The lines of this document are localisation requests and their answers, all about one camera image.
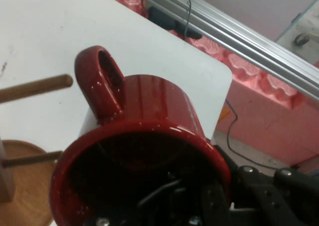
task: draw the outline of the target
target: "white wall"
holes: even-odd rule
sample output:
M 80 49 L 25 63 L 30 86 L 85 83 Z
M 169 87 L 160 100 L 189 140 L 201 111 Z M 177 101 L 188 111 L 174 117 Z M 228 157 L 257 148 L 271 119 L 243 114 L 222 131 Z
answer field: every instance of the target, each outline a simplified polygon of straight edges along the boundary
M 313 0 L 206 0 L 262 35 L 276 40 Z

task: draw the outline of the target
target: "mug handle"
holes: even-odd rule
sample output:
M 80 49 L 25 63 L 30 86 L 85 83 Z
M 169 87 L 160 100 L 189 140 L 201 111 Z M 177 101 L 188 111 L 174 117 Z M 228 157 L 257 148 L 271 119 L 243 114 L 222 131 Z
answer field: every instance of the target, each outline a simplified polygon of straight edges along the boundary
M 93 46 L 80 52 L 75 76 L 98 123 L 122 112 L 115 92 L 122 88 L 124 76 L 105 48 Z

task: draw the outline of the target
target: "mug rim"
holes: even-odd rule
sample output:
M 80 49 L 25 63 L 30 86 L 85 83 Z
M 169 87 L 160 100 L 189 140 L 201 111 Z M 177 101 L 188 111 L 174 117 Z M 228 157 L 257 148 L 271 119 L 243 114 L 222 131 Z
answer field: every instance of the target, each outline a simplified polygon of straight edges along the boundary
M 93 129 L 75 140 L 62 154 L 51 177 L 49 190 L 49 200 L 51 212 L 54 220 L 59 226 L 67 225 L 64 223 L 64 213 L 61 211 L 61 196 L 56 194 L 61 190 L 65 175 L 70 171 L 75 160 L 89 147 L 95 143 L 123 133 L 152 132 L 161 133 L 180 139 L 196 147 L 209 160 L 216 170 L 226 193 L 226 198 L 230 198 L 230 180 L 231 173 L 229 167 L 218 152 L 206 138 L 199 136 L 190 130 L 174 124 L 163 121 L 113 121 L 108 122 L 96 129 Z

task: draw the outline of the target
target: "wooden dowel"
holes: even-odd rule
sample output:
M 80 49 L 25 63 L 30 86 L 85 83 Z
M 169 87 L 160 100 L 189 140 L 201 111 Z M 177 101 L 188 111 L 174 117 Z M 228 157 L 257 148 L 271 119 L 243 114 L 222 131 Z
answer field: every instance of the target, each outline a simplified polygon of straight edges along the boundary
M 4 168 L 11 168 L 16 166 L 23 166 L 23 165 L 32 165 L 37 163 L 45 163 L 48 161 L 53 161 L 59 159 L 63 151 L 56 151 L 56 152 L 50 152 L 47 154 L 42 155 L 35 155 L 35 156 L 29 156 L 29 157 L 23 157 L 23 158 L 17 158 L 17 159 L 10 159 L 10 160 L 3 160 L 2 166 Z
M 70 75 L 59 75 L 0 90 L 0 103 L 70 87 Z

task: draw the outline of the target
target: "floor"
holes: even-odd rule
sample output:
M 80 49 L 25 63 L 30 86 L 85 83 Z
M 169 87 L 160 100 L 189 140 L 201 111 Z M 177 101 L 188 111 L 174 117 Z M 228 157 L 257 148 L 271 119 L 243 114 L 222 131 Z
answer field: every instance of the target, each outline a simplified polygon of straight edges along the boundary
M 275 170 L 271 170 L 271 169 L 267 169 L 264 167 L 260 167 L 257 166 L 243 158 L 241 158 L 240 156 L 232 153 L 228 147 L 227 147 L 227 142 L 226 142 L 226 134 L 224 134 L 221 131 L 215 131 L 214 136 L 213 136 L 214 141 L 212 141 L 213 143 L 218 144 L 231 158 L 233 161 L 235 161 L 236 164 L 238 164 L 239 166 L 242 165 L 249 165 L 252 167 L 255 167 L 256 169 L 260 170 L 262 173 L 269 175 L 269 176 L 273 176 Z M 286 164 L 280 162 L 277 159 L 274 159 L 272 157 L 270 157 L 267 154 L 264 154 L 263 152 L 254 149 L 253 147 L 246 145 L 243 142 L 240 142 L 236 139 L 232 139 L 230 138 L 229 140 L 230 143 L 230 147 L 235 150 L 236 152 L 252 159 L 253 161 L 256 161 L 260 164 L 264 164 L 267 166 L 271 166 L 274 168 L 285 168 L 288 167 Z

